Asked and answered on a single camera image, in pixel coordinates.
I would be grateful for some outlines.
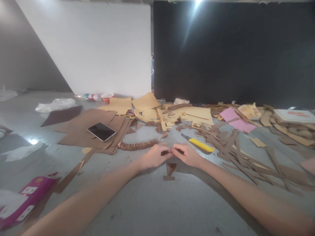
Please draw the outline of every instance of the smartphone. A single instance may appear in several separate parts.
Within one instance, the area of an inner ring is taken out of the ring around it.
[[[88,128],[88,131],[95,135],[99,140],[102,142],[107,141],[110,137],[114,136],[116,131],[109,128],[107,125],[104,125],[101,122],[93,125],[92,127]]]

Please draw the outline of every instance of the white board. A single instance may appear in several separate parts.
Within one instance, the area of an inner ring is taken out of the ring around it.
[[[16,1],[75,94],[151,91],[149,5]]]

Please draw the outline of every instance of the red cup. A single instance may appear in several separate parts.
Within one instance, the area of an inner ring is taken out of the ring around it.
[[[104,100],[105,103],[109,104],[109,98],[113,97],[113,93],[104,93],[101,95],[101,98]]]

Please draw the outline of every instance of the person's right hand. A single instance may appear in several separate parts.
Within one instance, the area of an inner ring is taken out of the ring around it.
[[[174,144],[171,149],[172,153],[189,166],[199,168],[203,157],[196,153],[188,144]]]

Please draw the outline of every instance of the pink box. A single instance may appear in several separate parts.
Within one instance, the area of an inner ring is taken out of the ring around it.
[[[40,201],[53,186],[54,182],[54,179],[42,176],[32,179],[32,181],[19,192],[19,194],[27,196],[27,200],[11,215],[6,218],[0,218],[0,230],[5,230],[21,223],[38,201]]]

